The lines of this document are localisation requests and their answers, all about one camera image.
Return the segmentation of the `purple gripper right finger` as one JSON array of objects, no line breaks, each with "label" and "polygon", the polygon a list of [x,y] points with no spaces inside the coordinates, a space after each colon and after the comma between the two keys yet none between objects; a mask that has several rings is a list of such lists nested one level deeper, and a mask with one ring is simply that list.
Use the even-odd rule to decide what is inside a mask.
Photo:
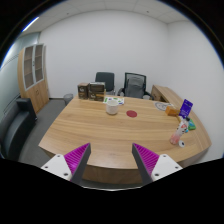
[{"label": "purple gripper right finger", "polygon": [[144,185],[182,169],[182,167],[167,154],[158,155],[136,143],[132,144],[132,154]]}]

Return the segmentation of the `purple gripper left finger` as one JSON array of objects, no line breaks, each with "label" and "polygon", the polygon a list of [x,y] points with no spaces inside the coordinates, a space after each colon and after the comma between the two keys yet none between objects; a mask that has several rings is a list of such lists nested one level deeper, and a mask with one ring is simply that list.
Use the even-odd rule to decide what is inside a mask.
[{"label": "purple gripper left finger", "polygon": [[87,143],[65,155],[56,154],[42,169],[79,185],[90,154],[91,144]]}]

